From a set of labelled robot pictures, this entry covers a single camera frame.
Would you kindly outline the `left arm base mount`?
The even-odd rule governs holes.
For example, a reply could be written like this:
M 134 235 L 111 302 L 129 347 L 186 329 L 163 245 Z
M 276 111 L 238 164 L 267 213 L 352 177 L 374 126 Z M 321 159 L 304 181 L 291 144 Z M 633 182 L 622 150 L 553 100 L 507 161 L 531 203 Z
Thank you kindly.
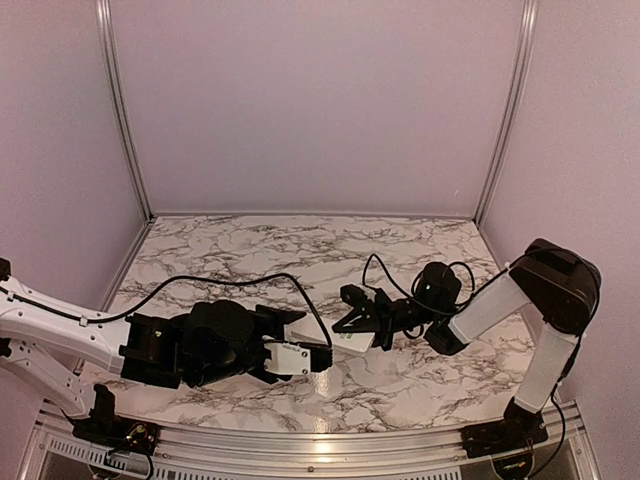
M 109 447 L 151 456 L 156 448 L 160 427 L 158 424 L 115 413 L 115 396 L 102 384 L 93 386 L 94 405 L 85 419 L 73 420 L 76 438 Z

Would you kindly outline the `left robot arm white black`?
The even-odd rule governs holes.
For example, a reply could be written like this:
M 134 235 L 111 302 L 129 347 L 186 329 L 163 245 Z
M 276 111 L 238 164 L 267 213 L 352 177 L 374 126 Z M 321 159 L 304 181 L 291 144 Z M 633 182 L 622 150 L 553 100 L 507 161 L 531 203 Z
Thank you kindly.
M 264 382 L 311 371 L 309 348 L 288 342 L 285 326 L 302 313 L 265 307 L 253 311 L 230 300 L 198 302 L 166 319 L 131 313 L 110 321 L 102 312 L 31 290 L 1 262 L 1 366 L 54 401 L 106 445 L 125 438 L 126 423 L 98 406 L 95 387 L 78 380 L 54 357 L 61 352 L 139 383 L 199 387 L 248 373 Z

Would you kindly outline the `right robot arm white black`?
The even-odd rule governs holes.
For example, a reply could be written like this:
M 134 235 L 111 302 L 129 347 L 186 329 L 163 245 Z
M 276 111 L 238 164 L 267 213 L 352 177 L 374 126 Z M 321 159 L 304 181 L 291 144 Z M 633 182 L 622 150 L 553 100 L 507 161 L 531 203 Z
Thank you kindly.
M 533 417 L 571 370 L 599 308 L 601 287 L 601 273 L 592 262 L 538 238 L 492 279 L 474 285 L 465 301 L 458 299 L 462 282 L 454 266 L 443 262 L 426 264 L 397 300 L 364 283 L 345 285 L 340 296 L 351 310 L 332 329 L 371 333 L 384 351 L 397 333 L 418 330 L 432 350 L 454 356 L 520 310 L 536 310 L 544 323 L 536 350 L 506 418 L 495 428 L 496 440 L 515 448 L 533 433 Z

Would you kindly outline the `white remote control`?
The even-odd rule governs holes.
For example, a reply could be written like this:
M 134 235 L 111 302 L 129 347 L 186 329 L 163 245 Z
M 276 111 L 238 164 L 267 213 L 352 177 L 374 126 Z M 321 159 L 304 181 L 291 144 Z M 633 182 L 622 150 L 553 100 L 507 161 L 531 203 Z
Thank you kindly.
M 373 333 L 334 333 L 330 327 L 327 332 L 337 351 L 351 355 L 365 355 L 374 341 Z M 325 343 L 326 338 L 317 321 L 311 316 L 296 321 L 287 327 L 288 337 L 298 341 Z

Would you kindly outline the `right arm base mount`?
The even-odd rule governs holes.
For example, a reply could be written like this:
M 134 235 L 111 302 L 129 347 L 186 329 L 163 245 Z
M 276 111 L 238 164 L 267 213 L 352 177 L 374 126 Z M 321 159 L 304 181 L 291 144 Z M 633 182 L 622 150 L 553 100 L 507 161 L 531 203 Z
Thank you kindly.
M 460 433 L 468 458 L 532 447 L 549 438 L 541 412 L 532 413 L 518 406 L 514 398 L 500 420 L 469 425 Z

